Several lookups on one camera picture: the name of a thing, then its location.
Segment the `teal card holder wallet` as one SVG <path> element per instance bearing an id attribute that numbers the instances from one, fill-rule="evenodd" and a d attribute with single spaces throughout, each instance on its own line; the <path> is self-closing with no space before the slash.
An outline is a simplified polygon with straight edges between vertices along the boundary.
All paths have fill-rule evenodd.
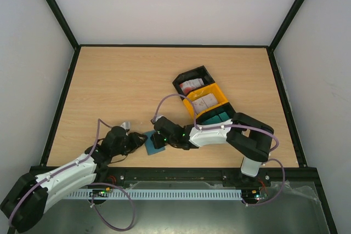
<path id="1" fill-rule="evenodd" d="M 164 151 L 166 148 L 165 147 L 162 147 L 162 148 L 159 148 L 157 149 L 154 145 L 154 142 L 152 141 L 151 137 L 153 135 L 155 131 L 154 130 L 151 130 L 151 131 L 148 131 L 148 132 L 145 132 L 144 135 L 147 136 L 147 140 L 146 142 L 144 143 L 145 145 L 145 148 L 146 148 L 146 153 L 151 156 L 151 155 L 155 155 L 157 153 L 160 153 L 162 151 Z"/>

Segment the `black bin with red cards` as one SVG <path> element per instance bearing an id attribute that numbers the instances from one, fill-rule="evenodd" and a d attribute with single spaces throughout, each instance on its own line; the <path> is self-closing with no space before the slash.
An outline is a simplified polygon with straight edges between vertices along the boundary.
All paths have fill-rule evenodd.
<path id="1" fill-rule="evenodd" d="M 172 82 L 176 92 L 181 94 L 180 99 L 184 101 L 185 97 L 192 91 L 213 84 L 215 81 L 205 66 L 199 66 L 192 70 L 180 73 Z"/>

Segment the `yellow bin with cards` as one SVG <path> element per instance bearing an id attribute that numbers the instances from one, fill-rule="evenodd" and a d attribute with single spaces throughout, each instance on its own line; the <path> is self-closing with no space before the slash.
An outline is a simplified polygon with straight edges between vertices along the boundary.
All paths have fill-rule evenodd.
<path id="1" fill-rule="evenodd" d="M 187 98 L 192 104 L 187 99 L 183 100 L 183 104 L 191 117 L 196 118 L 229 102 L 217 83 L 191 91 Z"/>

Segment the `black bin with teal cards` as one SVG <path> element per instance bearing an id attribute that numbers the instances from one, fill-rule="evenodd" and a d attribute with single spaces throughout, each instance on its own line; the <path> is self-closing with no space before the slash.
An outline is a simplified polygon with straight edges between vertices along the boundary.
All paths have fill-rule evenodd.
<path id="1" fill-rule="evenodd" d="M 232 119 L 235 113 L 234 108 L 228 102 L 200 114 L 196 119 L 196 123 L 202 125 L 222 123 Z"/>

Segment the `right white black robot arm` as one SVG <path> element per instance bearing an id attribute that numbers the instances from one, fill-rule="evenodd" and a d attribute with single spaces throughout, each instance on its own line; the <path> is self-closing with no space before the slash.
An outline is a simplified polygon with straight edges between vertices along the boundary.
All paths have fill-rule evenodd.
<path id="1" fill-rule="evenodd" d="M 155 130 L 151 141 L 155 147 L 170 145 L 191 150 L 227 143 L 244 156 L 241 173 L 252 178 L 258 175 L 270 152 L 279 145 L 272 127 L 243 113 L 215 124 L 180 126 L 165 116 L 156 116 L 151 122 Z"/>

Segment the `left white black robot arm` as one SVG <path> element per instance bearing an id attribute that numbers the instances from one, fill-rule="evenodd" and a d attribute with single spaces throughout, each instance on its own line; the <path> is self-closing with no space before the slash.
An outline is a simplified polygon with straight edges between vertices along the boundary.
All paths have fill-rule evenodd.
<path id="1" fill-rule="evenodd" d="M 115 126 L 104 138 L 73 161 L 46 173 L 22 175 L 1 203 L 1 211 L 9 225 L 19 233 L 33 228 L 43 215 L 70 193 L 85 186 L 104 186 L 103 193 L 117 189 L 109 164 L 115 156 L 133 153 L 147 140 L 146 135 Z"/>

